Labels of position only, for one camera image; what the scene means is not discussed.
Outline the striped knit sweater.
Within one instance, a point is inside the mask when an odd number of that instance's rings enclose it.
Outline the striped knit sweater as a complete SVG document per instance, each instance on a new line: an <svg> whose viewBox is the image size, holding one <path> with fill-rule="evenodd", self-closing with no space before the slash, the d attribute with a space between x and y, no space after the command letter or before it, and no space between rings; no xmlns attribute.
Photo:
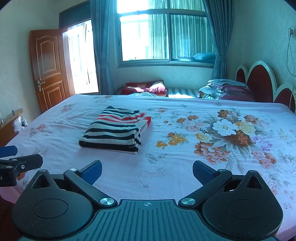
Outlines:
<svg viewBox="0 0 296 241"><path fill-rule="evenodd" d="M108 106L79 138L79 145L85 148L137 154L141 146L140 137L151 120L151 116L140 110Z"/></svg>

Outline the wooden side cabinet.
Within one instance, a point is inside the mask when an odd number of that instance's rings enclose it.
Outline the wooden side cabinet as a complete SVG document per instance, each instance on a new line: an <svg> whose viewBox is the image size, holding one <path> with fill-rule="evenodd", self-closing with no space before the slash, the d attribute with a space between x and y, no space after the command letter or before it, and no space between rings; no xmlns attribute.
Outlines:
<svg viewBox="0 0 296 241"><path fill-rule="evenodd" d="M23 109L19 108L3 119L4 124L1 125L1 128L0 128L0 146L1 147L4 147L8 142L10 142L17 135L17 133L14 131L13 123L22 114L23 114Z"/></svg>

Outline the floral white bed sheet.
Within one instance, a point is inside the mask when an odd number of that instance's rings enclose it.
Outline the floral white bed sheet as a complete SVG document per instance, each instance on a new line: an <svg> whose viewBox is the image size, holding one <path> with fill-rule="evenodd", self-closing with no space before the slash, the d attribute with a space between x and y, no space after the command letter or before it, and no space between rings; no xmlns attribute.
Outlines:
<svg viewBox="0 0 296 241"><path fill-rule="evenodd" d="M79 145L109 106L152 118L136 154ZM295 114L283 104L74 95L37 117L11 145L19 156L41 155L53 174L100 160L95 187L117 200L179 200L200 187L192 174L197 160L238 175L256 170L283 209L277 238L295 236Z"/></svg>

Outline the brown wooden door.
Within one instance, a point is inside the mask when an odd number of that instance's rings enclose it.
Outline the brown wooden door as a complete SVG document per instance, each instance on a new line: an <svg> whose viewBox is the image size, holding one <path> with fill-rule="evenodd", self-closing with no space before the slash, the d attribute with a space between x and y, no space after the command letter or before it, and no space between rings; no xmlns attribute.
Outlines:
<svg viewBox="0 0 296 241"><path fill-rule="evenodd" d="M36 94L44 113L75 94L66 72L62 30L31 30L29 47Z"/></svg>

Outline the folded quilt pile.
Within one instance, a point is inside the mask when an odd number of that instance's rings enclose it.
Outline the folded quilt pile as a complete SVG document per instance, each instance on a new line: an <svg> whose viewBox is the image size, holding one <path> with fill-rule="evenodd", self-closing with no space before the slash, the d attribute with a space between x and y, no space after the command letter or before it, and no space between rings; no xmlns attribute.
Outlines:
<svg viewBox="0 0 296 241"><path fill-rule="evenodd" d="M253 92L249 87L235 80L213 79L199 90L199 97L204 99L220 99L255 102Z"/></svg>

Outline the striped mattress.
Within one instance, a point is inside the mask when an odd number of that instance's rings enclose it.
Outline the striped mattress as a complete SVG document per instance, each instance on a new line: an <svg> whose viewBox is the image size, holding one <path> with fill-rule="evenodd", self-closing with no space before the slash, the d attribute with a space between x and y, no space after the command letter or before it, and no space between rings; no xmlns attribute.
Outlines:
<svg viewBox="0 0 296 241"><path fill-rule="evenodd" d="M178 89L169 88L168 97L169 98L199 98L200 94L198 90L193 89Z"/></svg>

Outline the red pillow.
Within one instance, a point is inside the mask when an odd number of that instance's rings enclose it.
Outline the red pillow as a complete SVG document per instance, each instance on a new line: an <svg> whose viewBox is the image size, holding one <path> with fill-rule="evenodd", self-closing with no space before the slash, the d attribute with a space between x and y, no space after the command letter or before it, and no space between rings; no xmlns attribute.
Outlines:
<svg viewBox="0 0 296 241"><path fill-rule="evenodd" d="M129 82L126 83L122 90L121 95L130 95L133 93L143 93L148 92L155 94L156 96L167 96L168 91L164 85L163 80L159 81L151 81L151 82L144 82L144 83L135 83L135 82Z"/></svg>

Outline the red white headboard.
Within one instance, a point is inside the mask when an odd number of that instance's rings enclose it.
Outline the red white headboard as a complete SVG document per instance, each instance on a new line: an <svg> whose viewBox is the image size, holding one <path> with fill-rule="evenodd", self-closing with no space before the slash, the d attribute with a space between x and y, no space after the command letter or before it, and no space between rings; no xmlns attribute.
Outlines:
<svg viewBox="0 0 296 241"><path fill-rule="evenodd" d="M278 86L272 69L264 61L256 61L250 69L239 65L235 80L248 86L256 102L281 103L295 112L295 88L288 82Z"/></svg>

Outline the blue left curtain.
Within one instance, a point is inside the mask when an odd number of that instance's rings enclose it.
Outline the blue left curtain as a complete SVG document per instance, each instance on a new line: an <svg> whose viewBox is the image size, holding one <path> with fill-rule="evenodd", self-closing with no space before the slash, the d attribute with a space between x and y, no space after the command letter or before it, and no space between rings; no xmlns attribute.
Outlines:
<svg viewBox="0 0 296 241"><path fill-rule="evenodd" d="M109 70L109 34L115 1L90 1L95 67L100 95L113 94L113 82Z"/></svg>

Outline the blue curtain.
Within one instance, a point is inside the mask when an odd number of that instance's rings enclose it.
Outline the blue curtain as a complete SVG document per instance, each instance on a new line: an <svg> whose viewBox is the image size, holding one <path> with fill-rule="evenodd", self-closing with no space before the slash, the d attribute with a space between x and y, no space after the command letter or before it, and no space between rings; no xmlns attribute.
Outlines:
<svg viewBox="0 0 296 241"><path fill-rule="evenodd" d="M234 1L204 0L203 5L209 23L214 53L216 55L212 78L227 78L226 54L234 23Z"/></svg>
<svg viewBox="0 0 296 241"><path fill-rule="evenodd" d="M113 94L113 82L109 70L109 34L115 1L90 1L95 67L100 95Z"/></svg>

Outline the blue right curtain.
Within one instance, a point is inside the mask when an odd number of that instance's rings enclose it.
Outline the blue right curtain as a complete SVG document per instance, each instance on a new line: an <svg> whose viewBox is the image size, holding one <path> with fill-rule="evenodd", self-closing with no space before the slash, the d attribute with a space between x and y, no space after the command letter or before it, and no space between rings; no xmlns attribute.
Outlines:
<svg viewBox="0 0 296 241"><path fill-rule="evenodd" d="M203 5L209 23L214 53L216 55L212 78L227 78L226 54L234 23L234 1L204 0Z"/></svg>

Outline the window with grey frame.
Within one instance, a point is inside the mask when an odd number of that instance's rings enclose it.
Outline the window with grey frame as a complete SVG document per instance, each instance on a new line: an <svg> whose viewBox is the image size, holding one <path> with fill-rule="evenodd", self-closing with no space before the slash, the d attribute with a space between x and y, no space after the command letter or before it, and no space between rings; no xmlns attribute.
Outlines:
<svg viewBox="0 0 296 241"><path fill-rule="evenodd" d="M120 66L215 62L202 1L116 1Z"/></svg>

